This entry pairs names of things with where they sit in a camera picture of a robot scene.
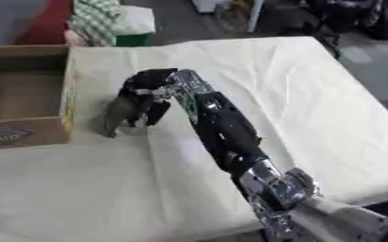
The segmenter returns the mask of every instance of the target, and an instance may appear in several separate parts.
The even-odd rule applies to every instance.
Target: wrinkled cloth
[[[189,68],[223,92],[285,171],[307,171],[329,199],[388,200],[388,112],[312,38],[74,48],[72,141],[0,150],[0,241],[197,241],[259,224],[182,109],[144,135],[97,133],[123,81]]]
[[[115,46],[116,0],[74,0],[69,28],[93,46]]]

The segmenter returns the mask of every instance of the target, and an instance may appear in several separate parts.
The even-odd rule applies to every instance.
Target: floor
[[[45,6],[46,0],[0,0],[0,44],[11,44]],[[128,5],[154,10],[157,34],[151,45],[192,40],[273,36],[277,23],[290,24],[294,15],[308,19],[291,7],[264,10],[255,34],[235,34],[222,30],[212,15],[200,15],[190,0],[124,0]],[[381,103],[388,107],[388,42],[376,42],[361,34],[342,38],[341,64]],[[239,234],[208,242],[261,242],[260,233]]]

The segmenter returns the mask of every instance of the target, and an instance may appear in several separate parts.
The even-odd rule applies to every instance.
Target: cardboard box
[[[0,47],[0,148],[66,143],[75,79],[66,46]]]

